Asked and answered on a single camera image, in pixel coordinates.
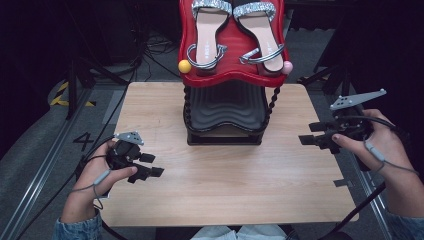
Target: silver sandal strap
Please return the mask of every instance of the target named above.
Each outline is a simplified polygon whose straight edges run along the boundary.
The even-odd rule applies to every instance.
[[[275,17],[276,9],[274,4],[270,2],[253,2],[234,8],[233,16],[238,21],[239,17],[253,12],[265,12],[271,22]]]
[[[193,13],[194,19],[197,18],[197,13],[199,8],[208,7],[208,8],[218,8],[222,11],[227,12],[231,16],[233,8],[229,2],[222,0],[194,0],[191,4],[191,12]]]
[[[190,57],[190,52],[197,48],[197,44],[191,44],[187,48],[187,60],[190,62],[190,64],[192,66],[194,66],[196,68],[200,68],[200,69],[212,68],[218,63],[219,60],[221,60],[222,57],[224,57],[224,54],[227,51],[227,46],[218,44],[218,45],[216,45],[216,47],[218,48],[218,53],[216,54],[215,59],[212,60],[211,62],[208,62],[208,63],[199,64],[199,63],[193,61]]]
[[[259,52],[259,48],[255,48],[252,51],[244,54],[243,56],[241,56],[239,58],[240,62],[242,64],[258,64],[258,63],[263,63],[265,61],[271,60],[273,58],[275,58],[276,56],[280,55],[281,52],[283,52],[284,50],[284,44],[278,44],[278,49],[275,52],[272,52],[271,54],[267,55],[267,56],[262,56],[260,58],[250,58],[253,55],[255,55],[256,53]]]

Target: handheld controller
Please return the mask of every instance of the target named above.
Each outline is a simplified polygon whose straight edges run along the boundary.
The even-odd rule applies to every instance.
[[[362,114],[359,104],[386,94],[386,90],[364,93],[352,96],[340,96],[334,104],[330,106],[333,110],[334,121],[315,122],[309,124],[311,132],[325,132],[323,135],[301,135],[299,140],[302,145],[316,145],[320,149],[329,149],[332,154],[339,153],[340,146],[331,137],[335,133],[343,134],[358,141],[364,141],[372,133],[371,124]],[[358,161],[362,171],[369,169]]]
[[[119,140],[106,154],[106,162],[111,170],[137,167],[138,171],[128,178],[130,183],[135,183],[137,179],[145,181],[148,177],[160,177],[162,175],[163,168],[148,168],[133,162],[138,159],[140,162],[153,163],[156,158],[152,154],[140,152],[138,145],[144,145],[144,142],[137,132],[115,134],[113,137]],[[87,161],[83,157],[75,170],[77,180],[86,164]]]

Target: denim sleeve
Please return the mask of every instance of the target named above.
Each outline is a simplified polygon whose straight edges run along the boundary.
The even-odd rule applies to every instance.
[[[424,218],[401,217],[386,211],[393,240],[424,239]]]
[[[96,209],[96,216],[92,219],[77,223],[62,223],[58,219],[54,226],[52,240],[67,239],[90,239],[101,240],[100,233],[102,227],[102,218],[100,212]]]

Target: hand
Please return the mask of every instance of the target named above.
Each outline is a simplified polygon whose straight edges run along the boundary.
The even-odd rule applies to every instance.
[[[389,121],[379,110],[364,110],[368,117]],[[398,136],[387,126],[372,122],[374,132],[368,141],[383,154],[386,161],[396,166],[413,170],[405,149]],[[341,134],[332,137],[343,148],[353,152],[371,170],[378,170],[383,163],[375,158],[365,147],[363,141],[355,141]],[[388,210],[404,217],[424,217],[424,185],[418,176],[405,169],[384,164],[380,170],[387,189]]]
[[[92,185],[102,173],[109,169],[105,155],[114,144],[114,141],[108,141],[101,145],[93,153],[91,161],[89,161],[84,167],[81,176],[72,188],[73,190],[82,189]],[[97,195],[100,196],[104,194],[106,191],[111,189],[113,184],[117,181],[130,177],[136,172],[136,167],[127,167],[111,171],[109,175],[103,179],[103,181],[95,186]],[[93,218],[95,216],[93,207],[94,199],[96,199],[96,194],[94,193],[93,187],[71,192],[65,203],[61,222],[74,223]]]
[[[371,109],[363,111],[365,116],[381,118],[390,122],[379,110]],[[368,141],[383,154],[386,161],[397,166],[413,169],[402,142],[392,130],[387,126],[371,122],[374,132]],[[363,141],[356,141],[341,134],[334,134],[333,141],[339,146],[353,152],[371,170],[377,170],[382,166],[382,162],[375,158],[366,148]],[[396,177],[396,174],[411,174],[411,172],[393,167],[389,164],[379,171],[385,178]]]

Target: pink ball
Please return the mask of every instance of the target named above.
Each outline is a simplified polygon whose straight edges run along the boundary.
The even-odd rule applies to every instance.
[[[293,64],[290,61],[284,61],[284,67],[281,69],[283,74],[289,75],[293,70]]]

